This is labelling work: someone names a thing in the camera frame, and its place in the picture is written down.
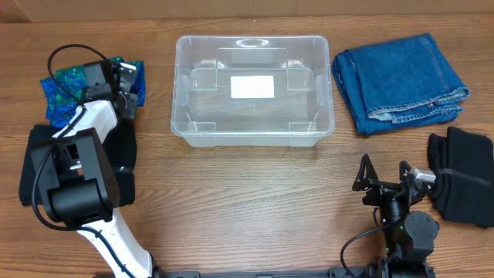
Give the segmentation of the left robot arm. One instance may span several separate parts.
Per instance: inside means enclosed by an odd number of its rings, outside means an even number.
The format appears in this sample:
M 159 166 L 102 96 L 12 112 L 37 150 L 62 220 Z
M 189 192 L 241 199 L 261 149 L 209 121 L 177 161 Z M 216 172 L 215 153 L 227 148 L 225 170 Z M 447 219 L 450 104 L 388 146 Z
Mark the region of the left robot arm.
M 80 105 L 51 141 L 34 144 L 32 198 L 39 221 L 90 241 L 115 277 L 158 277 L 120 207 L 135 200 L 134 118 L 145 90 L 144 65 L 122 59 L 83 66 Z

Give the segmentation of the blue green sequin cloth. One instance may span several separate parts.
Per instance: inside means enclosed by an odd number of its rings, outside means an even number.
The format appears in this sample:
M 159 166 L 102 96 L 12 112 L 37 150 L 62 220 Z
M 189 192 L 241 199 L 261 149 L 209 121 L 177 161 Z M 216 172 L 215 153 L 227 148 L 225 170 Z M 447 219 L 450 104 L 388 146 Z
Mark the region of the blue green sequin cloth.
M 139 96 L 137 108 L 142 107 L 146 93 L 144 62 L 142 60 L 126 62 L 120 56 L 108 60 L 124 62 L 137 67 L 137 77 L 134 81 L 132 91 Z M 81 98 L 83 90 L 88 86 L 83 68 L 84 65 L 59 69 L 54 78 L 49 77 L 40 81 L 47 100 L 46 118 L 50 121 L 51 125 L 65 127 L 69 123 L 69 120 L 74 117 L 79 104 L 82 103 L 85 107 L 89 107 L 94 102 L 84 103 Z

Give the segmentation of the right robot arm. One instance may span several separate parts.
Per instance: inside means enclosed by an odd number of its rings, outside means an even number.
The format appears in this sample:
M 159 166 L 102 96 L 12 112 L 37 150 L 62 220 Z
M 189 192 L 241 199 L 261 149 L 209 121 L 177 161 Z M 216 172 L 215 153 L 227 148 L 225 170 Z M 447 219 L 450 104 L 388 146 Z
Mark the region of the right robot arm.
M 434 277 L 434 270 L 426 260 L 434 251 L 439 224 L 427 213 L 412 211 L 432 190 L 436 176 L 430 170 L 411 167 L 406 161 L 399 164 L 399 181 L 381 181 L 368 155 L 360 161 L 352 189 L 364 192 L 364 205 L 374 207 L 376 227 L 354 236 L 345 243 L 376 232 L 382 232 L 386 256 L 372 259 L 366 266 L 353 268 L 343 264 L 351 277 Z

